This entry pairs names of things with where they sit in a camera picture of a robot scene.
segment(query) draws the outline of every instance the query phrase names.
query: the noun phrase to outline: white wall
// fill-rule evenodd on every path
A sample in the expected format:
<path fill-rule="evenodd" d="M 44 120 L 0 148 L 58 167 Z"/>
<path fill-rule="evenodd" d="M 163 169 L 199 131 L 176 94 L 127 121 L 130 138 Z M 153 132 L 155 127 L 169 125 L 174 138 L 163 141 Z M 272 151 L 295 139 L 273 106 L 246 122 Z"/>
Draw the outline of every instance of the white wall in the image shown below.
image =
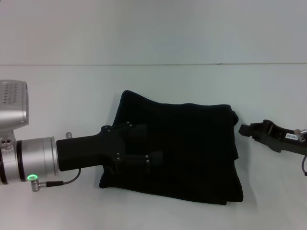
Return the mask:
<path fill-rule="evenodd" d="M 307 127 L 302 96 L 307 66 L 0 67 L 2 79 L 28 82 L 30 125 L 18 139 L 65 138 L 111 124 L 120 94 L 132 90 L 164 103 L 230 104 L 235 127 L 242 203 L 208 205 L 98 188 L 102 169 L 82 170 L 74 183 L 33 193 L 29 183 L 0 188 L 1 229 L 32 230 L 304 230 L 307 179 L 302 156 L 276 153 L 238 134 L 240 125 L 271 119 L 285 128 Z M 61 172 L 68 180 L 77 172 Z"/>
<path fill-rule="evenodd" d="M 2 0 L 0 64 L 307 62 L 305 0 Z"/>

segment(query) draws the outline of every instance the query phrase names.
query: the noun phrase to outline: green led light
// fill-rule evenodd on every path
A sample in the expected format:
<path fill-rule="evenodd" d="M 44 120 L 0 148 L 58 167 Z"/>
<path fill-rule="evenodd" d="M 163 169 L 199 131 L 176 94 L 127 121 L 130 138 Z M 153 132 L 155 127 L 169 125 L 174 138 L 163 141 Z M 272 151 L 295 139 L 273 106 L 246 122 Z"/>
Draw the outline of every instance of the green led light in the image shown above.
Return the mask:
<path fill-rule="evenodd" d="M 27 179 L 29 181 L 33 181 L 33 180 L 36 180 L 38 178 L 38 176 L 36 176 L 35 174 L 31 174 L 31 175 L 28 175 Z"/>

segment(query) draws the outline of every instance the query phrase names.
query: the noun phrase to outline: folded black towel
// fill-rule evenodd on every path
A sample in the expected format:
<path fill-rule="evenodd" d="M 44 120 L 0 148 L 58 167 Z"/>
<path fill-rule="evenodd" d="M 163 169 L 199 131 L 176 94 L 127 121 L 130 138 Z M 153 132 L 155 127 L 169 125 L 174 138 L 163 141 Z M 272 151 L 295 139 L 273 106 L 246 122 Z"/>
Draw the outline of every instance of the folded black towel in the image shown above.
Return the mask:
<path fill-rule="evenodd" d="M 122 94 L 114 126 L 147 124 L 142 143 L 126 143 L 126 154 L 162 151 L 163 166 L 148 177 L 116 175 L 108 168 L 99 186 L 118 187 L 177 199 L 221 204 L 241 202 L 243 192 L 234 161 L 238 158 L 229 105 L 163 104 L 131 91 Z"/>

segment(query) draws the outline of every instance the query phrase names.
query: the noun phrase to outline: black cable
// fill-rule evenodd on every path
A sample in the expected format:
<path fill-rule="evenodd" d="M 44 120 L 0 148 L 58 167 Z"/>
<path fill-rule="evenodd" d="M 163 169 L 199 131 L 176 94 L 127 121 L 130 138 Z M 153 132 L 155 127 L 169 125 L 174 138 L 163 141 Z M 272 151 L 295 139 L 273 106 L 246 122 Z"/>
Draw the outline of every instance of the black cable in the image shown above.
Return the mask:
<path fill-rule="evenodd" d="M 307 172 L 305 171 L 305 167 L 304 167 L 306 158 L 307 158 L 307 155 L 304 156 L 304 159 L 303 159 L 303 162 L 302 162 L 302 170 L 303 170 L 305 176 L 307 176 Z"/>
<path fill-rule="evenodd" d="M 75 178 L 73 178 L 72 180 L 67 181 L 67 182 L 64 182 L 64 181 L 47 181 L 46 187 L 49 188 L 49 187 L 54 187 L 54 186 L 62 186 L 62 185 L 65 185 L 65 184 L 70 184 L 70 183 L 72 183 L 72 182 L 74 182 L 75 180 L 78 179 L 78 177 L 80 176 L 80 173 L 81 173 L 81 169 L 79 169 L 78 174 L 76 175 Z"/>

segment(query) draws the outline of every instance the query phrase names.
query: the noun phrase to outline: black fabric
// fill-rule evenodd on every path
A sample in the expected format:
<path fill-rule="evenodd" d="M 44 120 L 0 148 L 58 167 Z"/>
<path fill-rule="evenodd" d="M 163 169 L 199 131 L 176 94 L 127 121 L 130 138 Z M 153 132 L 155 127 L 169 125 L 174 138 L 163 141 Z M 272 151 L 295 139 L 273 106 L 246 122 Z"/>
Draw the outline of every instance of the black fabric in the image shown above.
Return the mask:
<path fill-rule="evenodd" d="M 229 105 L 164 104 L 131 91 L 122 94 L 113 125 L 148 125 L 142 144 L 126 145 L 126 154 L 163 151 L 164 164 L 148 177 L 114 175 L 105 167 L 99 186 L 183 200 L 221 204 L 241 202 L 242 187 L 234 160 L 238 158 Z"/>

